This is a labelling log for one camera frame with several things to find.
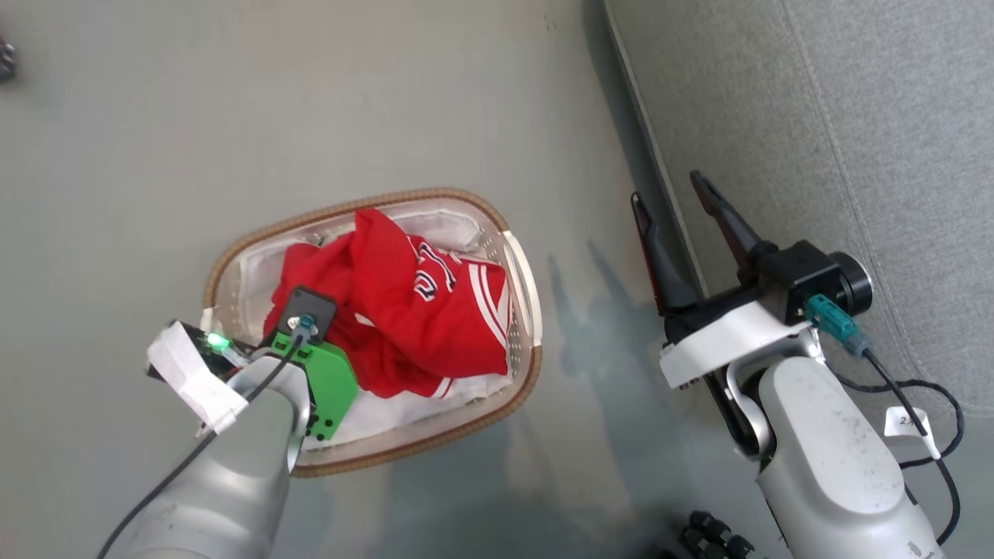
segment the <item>white basket handle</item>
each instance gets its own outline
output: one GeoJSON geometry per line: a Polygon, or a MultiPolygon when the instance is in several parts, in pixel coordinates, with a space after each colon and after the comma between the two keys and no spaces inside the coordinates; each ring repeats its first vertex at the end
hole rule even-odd
{"type": "Polygon", "coordinates": [[[507,257],[508,276],[514,285],[514,293],[518,298],[518,308],[521,311],[521,321],[525,333],[532,338],[532,347],[542,345],[542,308],[539,306],[539,290],[535,287],[532,267],[521,248],[521,243],[510,231],[503,232],[507,245],[504,255],[507,257]]]}

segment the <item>gray fabric sofa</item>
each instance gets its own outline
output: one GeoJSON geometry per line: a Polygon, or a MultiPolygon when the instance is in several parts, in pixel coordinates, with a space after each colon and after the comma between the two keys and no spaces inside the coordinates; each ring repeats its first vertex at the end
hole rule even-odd
{"type": "MultiPolygon", "coordinates": [[[[994,426],[994,6],[863,0],[608,0],[660,179],[707,292],[735,264],[688,175],[757,232],[868,266],[861,322],[895,376],[994,426]]],[[[831,364],[877,383],[826,342],[831,364]]],[[[895,402],[858,396],[872,423],[895,402]]],[[[915,391],[942,446],[948,406],[915,391]]]]}

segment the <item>black cable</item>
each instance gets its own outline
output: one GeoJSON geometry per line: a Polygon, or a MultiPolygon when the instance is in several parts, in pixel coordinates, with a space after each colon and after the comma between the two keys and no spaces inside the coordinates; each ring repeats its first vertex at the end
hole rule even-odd
{"type": "MultiPolygon", "coordinates": [[[[887,386],[886,384],[867,386],[863,384],[857,384],[842,375],[837,374],[835,376],[836,378],[839,379],[839,382],[842,383],[843,386],[851,390],[855,390],[857,392],[865,392],[867,394],[881,394],[884,392],[891,391],[891,387],[887,386]]],[[[956,398],[948,390],[946,390],[944,386],[936,384],[934,382],[911,379],[911,380],[898,381],[897,384],[900,388],[927,388],[929,390],[934,390],[935,392],[938,392],[939,394],[944,396],[945,399],[949,401],[949,404],[952,406],[952,410],[956,415],[956,436],[953,437],[952,441],[949,442],[949,446],[947,446],[945,450],[942,451],[942,457],[946,458],[949,455],[951,455],[952,452],[955,451],[959,447],[959,444],[963,441],[963,434],[966,430],[966,420],[963,417],[963,409],[960,407],[959,402],[956,400],[956,398]]],[[[933,459],[932,457],[920,460],[902,462],[901,469],[908,469],[909,467],[916,467],[916,466],[924,466],[926,464],[931,464],[933,462],[935,462],[935,459],[933,459]]]]}
{"type": "MultiPolygon", "coordinates": [[[[297,349],[300,348],[301,343],[303,343],[303,336],[299,335],[296,336],[294,338],[293,344],[290,345],[290,350],[287,351],[286,355],[279,360],[279,363],[276,364],[276,366],[272,369],[272,372],[269,373],[269,375],[265,377],[265,379],[262,380],[262,382],[260,382],[258,386],[253,388],[251,392],[248,393],[248,395],[246,396],[246,400],[249,403],[251,403],[251,401],[254,400],[259,394],[261,394],[262,391],[265,390],[265,387],[269,386],[269,383],[271,383],[272,380],[276,378],[276,375],[278,375],[279,372],[283,370],[283,367],[285,367],[286,364],[290,362],[290,359],[293,358],[293,355],[297,352],[297,349]]],[[[217,437],[218,433],[215,431],[211,431],[210,433],[208,433],[197,444],[197,447],[193,449],[193,451],[190,452],[183,459],[182,462],[179,463],[178,466],[174,467],[173,470],[170,471],[169,474],[162,479],[162,481],[159,481],[159,484],[156,485],[155,488],[149,491],[148,494],[145,495],[145,497],[141,499],[138,502],[138,504],[136,504],[134,508],[132,508],[131,511],[127,513],[126,516],[124,516],[124,519],[121,520],[119,524],[117,524],[117,527],[114,528],[114,531],[110,532],[110,537],[107,538],[107,541],[103,544],[103,547],[100,548],[100,552],[96,555],[96,559],[104,559],[104,557],[107,556],[107,553],[110,552],[110,547],[114,544],[114,541],[117,540],[118,536],[121,535],[121,532],[124,531],[124,528],[126,528],[127,525],[131,523],[131,520],[134,520],[134,517],[137,516],[138,513],[142,511],[142,509],[148,506],[148,504],[151,503],[155,499],[155,497],[159,496],[159,494],[162,493],[162,491],[167,486],[169,486],[169,484],[172,483],[173,480],[175,480],[180,473],[183,473],[183,470],[186,469],[187,466],[189,466],[194,460],[196,460],[197,457],[204,451],[204,449],[207,448],[207,445],[209,445],[211,441],[213,441],[217,437]]]]}
{"type": "MultiPolygon", "coordinates": [[[[871,349],[865,349],[863,350],[863,356],[870,361],[870,364],[873,365],[874,369],[877,369],[877,372],[880,373],[880,376],[884,379],[884,382],[891,387],[894,395],[898,397],[898,400],[901,401],[902,406],[905,407],[905,411],[908,412],[908,416],[911,419],[911,422],[914,423],[914,427],[918,429],[918,432],[923,437],[928,435],[928,429],[925,428],[925,425],[921,422],[921,418],[918,417],[918,414],[914,412],[914,408],[911,406],[911,402],[908,401],[908,397],[905,396],[905,393],[901,390],[901,387],[898,386],[898,383],[896,383],[894,378],[892,378],[887,372],[887,369],[884,367],[884,364],[880,362],[880,359],[877,358],[877,355],[871,349]]],[[[952,531],[956,529],[956,524],[959,523],[960,502],[959,491],[956,489],[956,483],[953,481],[952,475],[949,473],[949,469],[945,466],[945,462],[942,458],[940,458],[935,461],[935,465],[938,467],[939,473],[942,474],[942,479],[945,481],[946,487],[949,488],[949,498],[952,500],[952,512],[949,515],[949,523],[946,524],[945,529],[942,530],[942,533],[935,538],[935,541],[939,545],[942,545],[947,539],[949,539],[952,531]]]]}

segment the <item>green led indicator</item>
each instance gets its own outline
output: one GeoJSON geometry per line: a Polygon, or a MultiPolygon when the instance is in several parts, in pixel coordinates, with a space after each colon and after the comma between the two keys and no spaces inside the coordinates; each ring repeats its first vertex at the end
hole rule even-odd
{"type": "Polygon", "coordinates": [[[207,343],[211,344],[211,347],[213,347],[215,351],[224,351],[225,349],[228,349],[228,346],[232,345],[232,341],[230,339],[214,332],[207,334],[207,343]]]}

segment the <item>green bracket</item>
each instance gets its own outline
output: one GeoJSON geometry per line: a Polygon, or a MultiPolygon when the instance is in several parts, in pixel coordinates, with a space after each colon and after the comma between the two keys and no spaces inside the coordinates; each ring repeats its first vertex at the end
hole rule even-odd
{"type": "MultiPolygon", "coordinates": [[[[285,356],[291,345],[290,337],[277,332],[272,351],[285,356]]],[[[293,361],[303,366],[310,385],[314,411],[307,435],[318,441],[328,441],[338,430],[345,414],[359,394],[359,383],[342,348],[328,342],[305,345],[297,349],[293,361]]]]}

